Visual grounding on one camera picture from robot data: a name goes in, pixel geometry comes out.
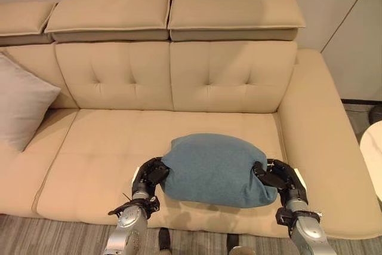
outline sofa cushion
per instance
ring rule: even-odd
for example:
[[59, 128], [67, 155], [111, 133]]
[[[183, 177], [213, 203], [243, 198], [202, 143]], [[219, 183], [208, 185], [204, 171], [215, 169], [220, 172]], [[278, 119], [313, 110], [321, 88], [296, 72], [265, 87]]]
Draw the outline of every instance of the sofa cushion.
[[45, 31], [56, 41], [166, 40], [169, 11], [170, 0], [62, 0]]
[[51, 107], [77, 107], [66, 87], [60, 67], [58, 66], [54, 44], [0, 47], [0, 53], [4, 53], [14, 59], [24, 70], [61, 88], [60, 94]]
[[0, 53], [0, 140], [23, 151], [60, 88]]
[[81, 108], [172, 110], [167, 42], [57, 44], [56, 53]]
[[173, 199], [251, 208], [271, 204], [277, 189], [252, 172], [255, 162], [267, 170], [267, 157], [254, 145], [224, 134], [189, 134], [171, 141], [162, 157], [170, 169], [161, 186]]
[[292, 40], [304, 26], [295, 0], [173, 0], [168, 23], [175, 41]]
[[174, 110], [272, 113], [296, 52], [293, 41], [171, 43]]
[[0, 45], [52, 42], [42, 32], [55, 5], [52, 1], [0, 4]]
[[0, 213], [39, 217], [33, 206], [76, 113], [76, 109], [49, 110], [23, 152], [0, 142]]
[[[137, 110], [79, 111], [49, 172], [37, 211], [55, 220], [115, 224], [107, 212], [131, 194], [135, 169], [170, 149], [171, 140], [191, 133], [235, 136], [283, 160], [277, 114], [190, 113]], [[287, 236], [271, 205], [239, 209], [165, 196], [158, 186], [160, 212], [150, 227]]]

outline gray pillow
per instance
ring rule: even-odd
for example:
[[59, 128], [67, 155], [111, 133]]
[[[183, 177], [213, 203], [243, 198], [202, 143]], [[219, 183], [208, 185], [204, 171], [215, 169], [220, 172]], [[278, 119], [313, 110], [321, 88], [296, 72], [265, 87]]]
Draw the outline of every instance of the gray pillow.
[[191, 134], [171, 142], [162, 157], [170, 168], [161, 183], [171, 198], [251, 208], [271, 204], [277, 189], [252, 172], [256, 161], [267, 168], [265, 154], [252, 144], [222, 134]]
[[0, 140], [23, 151], [60, 90], [0, 53]]

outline headrest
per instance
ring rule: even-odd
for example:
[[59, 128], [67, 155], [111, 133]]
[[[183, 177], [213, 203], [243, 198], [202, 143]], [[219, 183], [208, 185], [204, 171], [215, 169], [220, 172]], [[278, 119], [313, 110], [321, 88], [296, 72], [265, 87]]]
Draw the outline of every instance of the headrest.
[[296, 0], [173, 0], [171, 39], [293, 40], [305, 21]]
[[170, 0], [62, 0], [45, 32], [58, 42], [166, 40]]
[[53, 1], [0, 4], [0, 46], [51, 43], [43, 30], [55, 5]]

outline sofa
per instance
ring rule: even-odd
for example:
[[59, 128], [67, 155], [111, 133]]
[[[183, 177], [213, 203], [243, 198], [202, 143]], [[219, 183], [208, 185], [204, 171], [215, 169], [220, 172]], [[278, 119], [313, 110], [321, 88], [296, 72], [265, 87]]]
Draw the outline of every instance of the sofa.
[[[137, 167], [174, 138], [218, 133], [297, 168], [329, 236], [382, 234], [328, 68], [294, 41], [295, 0], [17, 2], [0, 19], [0, 52], [61, 88], [24, 151], [0, 141], [0, 213], [115, 224]], [[288, 236], [279, 198], [239, 209], [156, 195], [149, 227]]]

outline throw pillow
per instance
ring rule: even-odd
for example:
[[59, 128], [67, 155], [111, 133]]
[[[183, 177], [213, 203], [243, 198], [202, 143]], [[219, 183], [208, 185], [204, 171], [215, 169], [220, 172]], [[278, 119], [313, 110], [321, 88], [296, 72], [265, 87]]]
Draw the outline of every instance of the throw pillow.
[[60, 90], [0, 53], [0, 140], [23, 151]]

